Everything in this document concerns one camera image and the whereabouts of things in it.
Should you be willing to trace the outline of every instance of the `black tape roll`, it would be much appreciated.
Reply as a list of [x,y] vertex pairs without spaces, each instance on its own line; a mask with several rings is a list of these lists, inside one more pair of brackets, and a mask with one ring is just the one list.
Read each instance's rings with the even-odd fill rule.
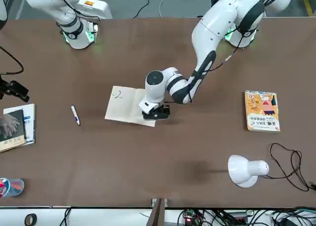
[[37,222],[38,218],[36,214],[29,214],[25,217],[24,225],[25,226],[34,226]]

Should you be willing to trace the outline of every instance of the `brown table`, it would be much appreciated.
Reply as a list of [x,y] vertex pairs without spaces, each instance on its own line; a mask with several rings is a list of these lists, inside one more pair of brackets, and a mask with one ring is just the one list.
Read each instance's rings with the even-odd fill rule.
[[[54,21],[9,21],[1,45],[25,72],[6,78],[29,88],[37,137],[35,145],[0,154],[1,176],[26,182],[21,196],[0,205],[144,207],[165,197],[171,207],[316,206],[315,192],[298,191],[286,180],[259,179],[243,189],[226,172],[229,156],[240,154],[266,160],[270,174],[282,176],[268,154],[270,143],[280,142],[302,151],[303,175],[316,182],[316,18],[264,19],[254,42],[207,76],[194,103],[172,104],[170,119],[155,128],[104,120],[113,85],[141,88],[148,72],[170,66],[191,74],[197,22],[106,20],[97,44],[75,51]],[[221,43],[216,64],[232,51]],[[1,70],[18,69],[5,54],[0,59]],[[277,93],[280,134],[246,130],[247,89]],[[0,109],[22,104],[5,96]],[[290,153],[275,155],[290,171]]]

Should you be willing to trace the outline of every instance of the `cup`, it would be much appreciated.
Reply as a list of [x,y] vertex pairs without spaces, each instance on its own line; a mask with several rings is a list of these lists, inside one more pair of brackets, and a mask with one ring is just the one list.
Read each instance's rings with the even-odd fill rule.
[[22,179],[0,178],[0,198],[19,195],[24,189]]

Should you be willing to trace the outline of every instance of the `floor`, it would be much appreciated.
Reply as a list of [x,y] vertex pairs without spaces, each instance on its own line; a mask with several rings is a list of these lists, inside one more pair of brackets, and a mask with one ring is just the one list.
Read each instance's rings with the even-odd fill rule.
[[[9,19],[44,19],[48,15],[31,8],[25,0],[12,0]],[[147,0],[103,0],[109,4],[113,18],[132,18],[147,3]],[[139,17],[159,17],[158,6],[161,0],[150,0]],[[197,17],[204,15],[210,6],[210,0],[164,0],[161,6],[163,17]],[[308,16],[316,10],[316,0],[292,0],[289,7],[279,13],[268,16]]]

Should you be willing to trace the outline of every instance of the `white pen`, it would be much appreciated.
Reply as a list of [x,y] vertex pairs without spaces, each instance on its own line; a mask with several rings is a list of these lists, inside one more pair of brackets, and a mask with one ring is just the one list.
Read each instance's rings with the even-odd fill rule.
[[78,114],[77,114],[77,111],[76,111],[76,108],[75,108],[74,105],[71,105],[71,110],[73,111],[73,114],[74,114],[76,123],[77,123],[78,125],[80,125],[80,119],[79,119],[79,117],[78,117]]

